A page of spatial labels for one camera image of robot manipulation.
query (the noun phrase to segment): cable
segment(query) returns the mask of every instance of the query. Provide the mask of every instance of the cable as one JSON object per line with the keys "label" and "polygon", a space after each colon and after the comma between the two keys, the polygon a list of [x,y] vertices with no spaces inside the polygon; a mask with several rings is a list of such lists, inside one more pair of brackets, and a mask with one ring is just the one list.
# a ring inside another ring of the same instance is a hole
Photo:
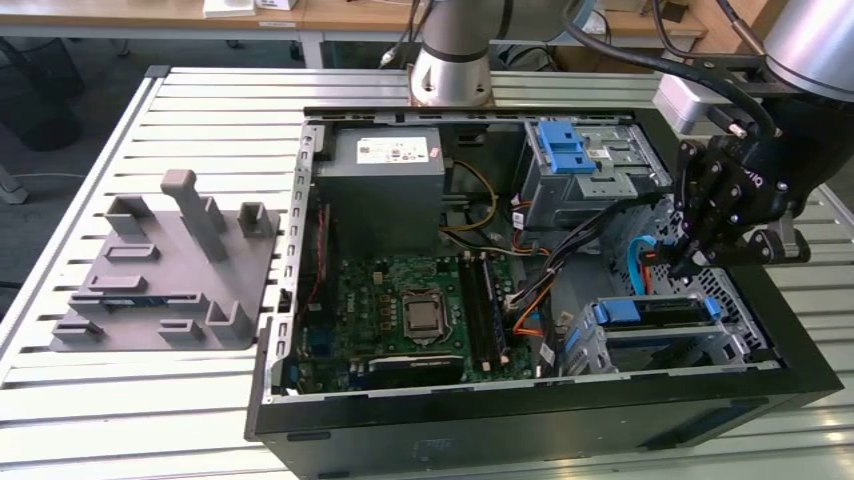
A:
{"label": "cable", "polygon": [[449,239],[457,245],[460,245],[461,247],[464,247],[468,250],[484,250],[484,251],[488,251],[488,252],[497,252],[497,253],[501,253],[504,255],[510,255],[510,256],[514,256],[514,257],[528,257],[529,256],[528,253],[513,252],[513,251],[506,250],[506,249],[500,248],[500,247],[486,247],[486,246],[482,246],[482,245],[476,245],[473,243],[469,243],[466,240],[464,240],[458,235],[456,235],[452,232],[442,232],[442,233],[449,237]]}
{"label": "cable", "polygon": [[472,165],[469,165],[466,162],[462,162],[460,160],[454,160],[454,165],[460,165],[466,170],[469,170],[469,173],[472,173],[476,177],[478,177],[478,180],[481,180],[481,183],[484,183],[484,186],[490,191],[490,200],[493,204],[490,207],[490,213],[488,214],[486,218],[480,222],[470,223],[469,225],[448,226],[440,229],[444,232],[449,232],[449,231],[468,232],[470,230],[477,230],[478,228],[486,226],[493,221],[493,217],[496,217],[496,211],[498,210],[498,195],[496,195],[496,189],[493,188],[493,185],[490,184],[488,179],[484,177],[484,175],[481,175],[481,172],[478,172],[478,170],[476,170],[476,168]]}
{"label": "cable", "polygon": [[9,288],[10,290],[21,290],[25,287],[25,284],[21,282],[7,282],[0,280],[0,288]]}
{"label": "cable", "polygon": [[558,246],[554,248],[552,255],[544,263],[538,279],[529,287],[513,295],[509,300],[510,304],[516,305],[557,276],[566,264],[569,255],[602,234],[605,226],[617,214],[622,213],[632,207],[658,203],[662,196],[664,194],[660,192],[650,192],[640,195],[637,198],[620,200],[609,205],[609,207],[600,211],[593,217],[585,220],[585,222],[582,222],[582,224],[570,231]]}
{"label": "cable", "polygon": [[665,45],[665,50],[670,52],[672,55],[677,57],[696,59],[696,58],[729,58],[733,60],[748,60],[752,58],[757,58],[753,55],[741,55],[739,53],[693,53],[686,50],[681,50],[670,41],[670,36],[668,35],[668,31],[665,30],[665,21],[662,20],[662,7],[660,5],[661,0],[653,0],[653,23],[656,23],[656,30],[658,31],[658,38],[662,40],[662,45]]}
{"label": "cable", "polygon": [[86,175],[79,175],[77,173],[22,173],[21,175],[13,175],[13,178],[22,177],[73,177],[73,178],[86,178]]}
{"label": "cable", "polygon": [[721,7],[721,10],[724,10],[724,14],[727,15],[727,18],[731,20],[731,23],[736,23],[743,19],[739,16],[736,9],[733,8],[733,5],[731,5],[731,2],[728,2],[727,0],[719,0],[719,6]]}
{"label": "cable", "polygon": [[522,325],[525,324],[525,320],[529,318],[529,315],[537,308],[537,305],[540,305],[540,303],[544,301],[544,298],[546,297],[546,294],[552,290],[552,287],[554,284],[556,284],[554,282],[549,284],[549,286],[542,290],[542,292],[540,293],[540,295],[529,305],[529,308],[526,308],[525,312],[522,312],[522,315],[520,316],[520,320],[517,320],[517,323],[513,326],[514,335],[536,335],[536,336],[544,335],[542,330],[526,329],[526,328],[522,328]]}
{"label": "cable", "polygon": [[[472,212],[470,212],[469,210],[465,210],[465,211],[464,211],[464,215],[465,215],[465,217],[466,217],[466,221],[468,221],[469,223],[476,223],[476,220],[472,218]],[[482,228],[478,228],[477,230],[473,230],[472,232],[478,234],[478,236],[481,237],[481,240],[484,240],[484,244],[485,244],[488,247],[496,247],[496,246],[497,246],[497,245],[493,243],[493,240],[490,240],[490,237],[488,236],[488,234],[486,234],[486,233],[484,233],[484,229],[482,229]]]}
{"label": "cable", "polygon": [[652,235],[641,235],[632,239],[629,248],[626,248],[626,270],[629,271],[629,283],[632,284],[632,289],[636,291],[636,295],[646,294],[644,274],[641,273],[641,265],[638,262],[638,249],[644,243],[650,247],[656,247],[656,237]]}
{"label": "cable", "polygon": [[425,14],[422,15],[422,19],[418,22],[418,28],[416,29],[414,32],[413,32],[413,26],[410,25],[410,42],[406,44],[406,52],[404,53],[404,55],[401,55],[401,68],[406,66],[406,59],[410,56],[410,51],[413,50],[413,45],[416,44],[416,40],[418,39],[418,36],[422,34],[422,29],[425,28],[428,17],[433,13],[434,5],[436,5],[436,0],[429,0],[428,8],[425,8]]}
{"label": "cable", "polygon": [[380,60],[380,69],[382,70],[386,66],[396,60],[398,57],[398,51],[401,50],[401,45],[404,45],[404,40],[408,35],[412,35],[413,32],[413,23],[416,21],[416,12],[418,11],[418,5],[422,3],[422,0],[413,0],[410,5],[410,17],[406,24],[406,28],[404,32],[401,32],[401,38],[398,38],[398,42],[396,46],[389,49],[389,51],[384,54],[384,57]]}
{"label": "cable", "polygon": [[[520,252],[520,253],[530,254],[534,251],[534,249],[533,248],[524,248],[522,245],[520,245],[520,235],[521,234],[522,234],[522,230],[516,230],[513,232],[513,239],[510,241],[510,243],[513,245],[513,251],[514,252]],[[546,255],[546,256],[549,256],[552,254],[552,251],[548,248],[542,248],[542,247],[537,250],[537,252],[541,255]]]}
{"label": "cable", "polygon": [[321,206],[318,209],[318,278],[316,279],[316,286],[312,288],[312,293],[306,298],[306,305],[301,308],[297,318],[304,318],[304,315],[306,315],[306,311],[309,310],[309,305],[312,305],[316,295],[318,294],[321,282],[324,280],[324,267],[324,206]]}
{"label": "cable", "polygon": [[596,13],[602,19],[602,21],[605,22],[605,42],[610,45],[613,36],[612,36],[612,22],[609,22],[609,17],[606,17],[600,10],[593,10],[593,13]]}
{"label": "cable", "polygon": [[[606,17],[605,14],[600,10],[593,10],[593,13],[596,13],[602,18],[602,21],[605,22],[605,43],[612,45],[613,36],[612,36],[612,22],[609,22],[609,17]],[[600,70],[600,64],[602,63],[602,57],[604,57],[602,52],[600,52],[600,56],[597,57],[597,63],[593,66],[593,71],[594,72],[597,72]]]}
{"label": "cable", "polygon": [[576,25],[570,16],[570,11],[576,3],[577,2],[574,1],[568,3],[566,8],[564,9],[562,19],[566,31],[582,45],[617,60],[700,83],[702,86],[719,93],[724,98],[731,100],[736,106],[745,111],[757,123],[757,129],[761,136],[772,138],[780,135],[780,131],[775,125],[775,119],[765,108],[763,108],[763,105],[760,105],[760,103],[741,88],[721,80],[712,72],[665,58],[650,57],[649,55],[630,52],[629,50],[609,45],[589,35],[588,32]]}

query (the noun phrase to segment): sticker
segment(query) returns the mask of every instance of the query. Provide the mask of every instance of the sticker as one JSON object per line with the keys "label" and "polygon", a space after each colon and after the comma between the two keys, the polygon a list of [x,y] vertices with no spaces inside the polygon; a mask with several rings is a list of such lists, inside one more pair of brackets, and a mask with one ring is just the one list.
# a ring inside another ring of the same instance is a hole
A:
{"label": "sticker", "polygon": [[525,213],[513,212],[513,228],[525,230]]}
{"label": "sticker", "polygon": [[357,144],[357,163],[426,163],[426,137],[364,138]]}
{"label": "sticker", "polygon": [[540,356],[544,360],[546,360],[549,365],[554,366],[556,351],[552,348],[549,348],[549,345],[546,345],[546,342],[544,342],[544,345],[540,347]]}
{"label": "sticker", "polygon": [[137,302],[134,300],[126,300],[121,298],[106,298],[105,300],[102,300],[102,303],[105,305],[137,305]]}
{"label": "sticker", "polygon": [[590,158],[612,158],[612,153],[609,152],[608,148],[604,148],[604,149],[592,148],[590,150],[588,150],[588,156]]}
{"label": "sticker", "polygon": [[294,22],[258,22],[259,27],[297,28]]}

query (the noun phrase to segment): wire bundle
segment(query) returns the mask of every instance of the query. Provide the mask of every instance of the wire bundle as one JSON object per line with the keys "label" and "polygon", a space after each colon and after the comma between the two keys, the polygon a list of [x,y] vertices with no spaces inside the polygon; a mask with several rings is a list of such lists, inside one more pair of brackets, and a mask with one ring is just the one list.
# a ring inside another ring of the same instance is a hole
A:
{"label": "wire bundle", "polygon": [[529,318],[530,314],[534,312],[534,309],[541,305],[544,300],[548,298],[549,292],[552,291],[552,287],[556,283],[556,277],[558,272],[566,265],[568,258],[572,253],[574,253],[581,247],[584,247],[588,243],[590,243],[605,230],[605,227],[610,223],[610,220],[629,208],[641,206],[641,205],[653,205],[658,203],[662,199],[664,194],[660,192],[653,192],[638,196],[638,198],[621,200],[614,202],[605,210],[597,213],[593,217],[590,217],[578,227],[576,227],[568,236],[564,238],[556,249],[553,250],[546,262],[544,264],[544,268],[541,270],[541,275],[538,279],[533,282],[533,284],[526,287],[522,291],[520,291],[513,298],[510,299],[512,306],[520,303],[525,298],[529,297],[534,292],[538,292],[538,295],[534,301],[529,304],[528,308],[522,312],[520,319],[513,327],[513,332],[521,335],[542,335],[544,332],[540,330],[525,329],[525,321]]}

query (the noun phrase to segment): yellow wire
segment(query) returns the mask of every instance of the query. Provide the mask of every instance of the yellow wire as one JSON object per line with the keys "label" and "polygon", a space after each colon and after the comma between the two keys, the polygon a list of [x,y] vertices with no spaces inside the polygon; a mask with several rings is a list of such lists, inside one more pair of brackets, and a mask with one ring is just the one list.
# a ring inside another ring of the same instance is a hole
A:
{"label": "yellow wire", "polygon": [[488,223],[490,223],[490,220],[493,220],[493,217],[496,216],[496,211],[498,210],[498,196],[496,195],[496,190],[493,189],[493,185],[490,185],[490,182],[486,180],[484,175],[481,175],[481,172],[478,172],[472,165],[469,165],[466,162],[462,162],[460,160],[454,160],[454,164],[462,166],[466,170],[469,170],[469,172],[476,177],[478,177],[478,180],[481,180],[481,182],[484,183],[484,186],[490,191],[490,199],[493,200],[493,206],[490,207],[490,213],[488,214],[488,216],[486,216],[486,218],[484,220],[481,220],[480,222],[476,222],[473,224],[469,224],[469,225],[449,226],[449,227],[442,227],[440,229],[444,232],[448,232],[448,231],[452,231],[452,232],[466,232],[469,230],[477,230],[478,228],[485,226]]}

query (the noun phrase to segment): barcode label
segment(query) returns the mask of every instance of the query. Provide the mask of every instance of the barcode label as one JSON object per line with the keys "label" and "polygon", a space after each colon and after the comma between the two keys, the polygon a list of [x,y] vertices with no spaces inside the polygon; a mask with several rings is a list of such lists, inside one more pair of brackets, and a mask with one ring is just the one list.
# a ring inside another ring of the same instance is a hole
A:
{"label": "barcode label", "polygon": [[525,213],[513,212],[513,228],[525,230]]}
{"label": "barcode label", "polygon": [[553,367],[556,366],[556,351],[549,348],[546,342],[544,342],[544,345],[540,347],[540,356],[544,360],[546,360],[549,365],[552,365]]}

